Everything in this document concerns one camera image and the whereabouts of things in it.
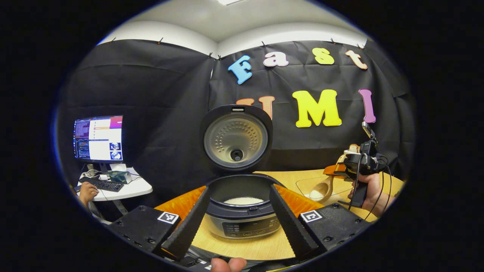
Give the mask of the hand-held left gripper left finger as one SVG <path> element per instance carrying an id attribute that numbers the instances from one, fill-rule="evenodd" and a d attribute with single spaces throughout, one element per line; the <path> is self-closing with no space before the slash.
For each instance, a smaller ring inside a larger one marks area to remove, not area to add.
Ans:
<path id="1" fill-rule="evenodd" d="M 110 224 L 110 230 L 137 248 L 179 261 L 192 244 L 209 202 L 210 189 L 202 186 L 158 209 L 139 206 Z"/>

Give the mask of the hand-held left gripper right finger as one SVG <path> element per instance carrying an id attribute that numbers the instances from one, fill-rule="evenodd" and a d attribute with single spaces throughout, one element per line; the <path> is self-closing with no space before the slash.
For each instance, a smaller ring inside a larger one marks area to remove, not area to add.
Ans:
<path id="1" fill-rule="evenodd" d="M 371 225 L 337 203 L 311 208 L 296 216 L 283 199 L 284 189 L 272 184 L 269 198 L 297 260 L 308 260 L 335 250 Z"/>

